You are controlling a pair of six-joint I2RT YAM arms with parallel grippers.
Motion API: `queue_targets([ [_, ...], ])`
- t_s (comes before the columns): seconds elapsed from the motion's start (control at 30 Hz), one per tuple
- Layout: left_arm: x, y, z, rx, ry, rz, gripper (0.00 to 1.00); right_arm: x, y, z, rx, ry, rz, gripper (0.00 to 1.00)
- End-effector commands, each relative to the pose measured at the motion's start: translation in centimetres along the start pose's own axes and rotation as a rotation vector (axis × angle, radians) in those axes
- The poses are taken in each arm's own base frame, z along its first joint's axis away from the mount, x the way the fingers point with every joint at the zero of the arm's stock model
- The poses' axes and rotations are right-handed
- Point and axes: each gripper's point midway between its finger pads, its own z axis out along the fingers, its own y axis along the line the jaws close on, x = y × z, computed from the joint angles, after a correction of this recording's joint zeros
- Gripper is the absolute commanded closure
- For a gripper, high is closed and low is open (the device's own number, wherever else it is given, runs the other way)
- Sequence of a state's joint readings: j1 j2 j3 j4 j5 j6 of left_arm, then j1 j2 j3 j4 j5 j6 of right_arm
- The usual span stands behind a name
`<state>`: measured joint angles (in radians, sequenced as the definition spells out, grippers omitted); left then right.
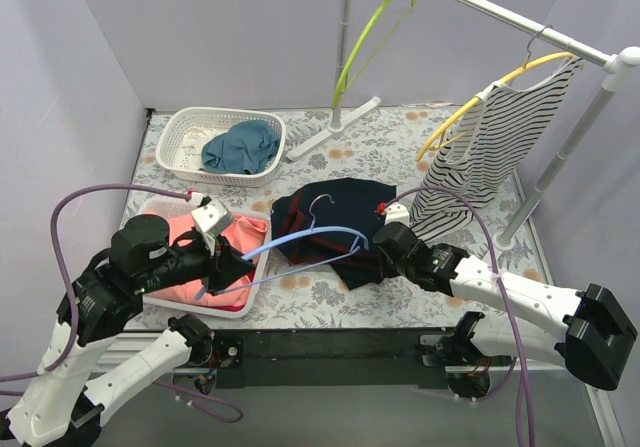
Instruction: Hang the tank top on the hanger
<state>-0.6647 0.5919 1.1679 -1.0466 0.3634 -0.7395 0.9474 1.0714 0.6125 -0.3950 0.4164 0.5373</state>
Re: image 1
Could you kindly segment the navy tank top red trim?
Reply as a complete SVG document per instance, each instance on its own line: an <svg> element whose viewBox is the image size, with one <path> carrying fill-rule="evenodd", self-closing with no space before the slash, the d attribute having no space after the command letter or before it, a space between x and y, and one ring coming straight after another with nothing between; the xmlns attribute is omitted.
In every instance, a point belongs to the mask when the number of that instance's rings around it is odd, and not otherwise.
<svg viewBox="0 0 640 447"><path fill-rule="evenodd" d="M293 265L327 260L350 290L382 281L374 234L384 225L376 214L379 204L396 196L397 187L375 180L341 178L306 184L271 206L274 239L311 227L346 227L367 237L326 232L291 240L278 247Z"/></svg>

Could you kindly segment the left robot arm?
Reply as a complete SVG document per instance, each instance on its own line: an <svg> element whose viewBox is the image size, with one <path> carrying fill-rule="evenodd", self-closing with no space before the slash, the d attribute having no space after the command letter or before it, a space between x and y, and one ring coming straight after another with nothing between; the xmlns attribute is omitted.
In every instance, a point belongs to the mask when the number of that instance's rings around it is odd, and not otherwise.
<svg viewBox="0 0 640 447"><path fill-rule="evenodd" d="M223 236L230 214L197 209L193 227L176 238L167 220L131 218L73 282L57 309L51 341L18 402L1 414L1 437L22 446L90 446L113 415L152 383L183 366L216 370L231 343L192 314L172 317L147 347L103 374L99 362L144 295L201 280L218 293L254 271Z"/></svg>

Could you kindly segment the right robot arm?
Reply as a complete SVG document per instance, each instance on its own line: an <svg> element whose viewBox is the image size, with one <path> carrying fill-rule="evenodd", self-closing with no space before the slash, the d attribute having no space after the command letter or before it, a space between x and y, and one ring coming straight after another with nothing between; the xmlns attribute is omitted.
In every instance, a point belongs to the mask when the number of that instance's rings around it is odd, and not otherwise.
<svg viewBox="0 0 640 447"><path fill-rule="evenodd" d="M425 291L476 301L520 320L518 338L511 326L494 322L457 334L452 350L460 362L504 355L513 344L592 387L617 389L638 332L610 290L596 284L584 291L560 288L511 273L497 277L477 257L445 244L429 248L398 222L382 227L373 241L385 276L401 275Z"/></svg>

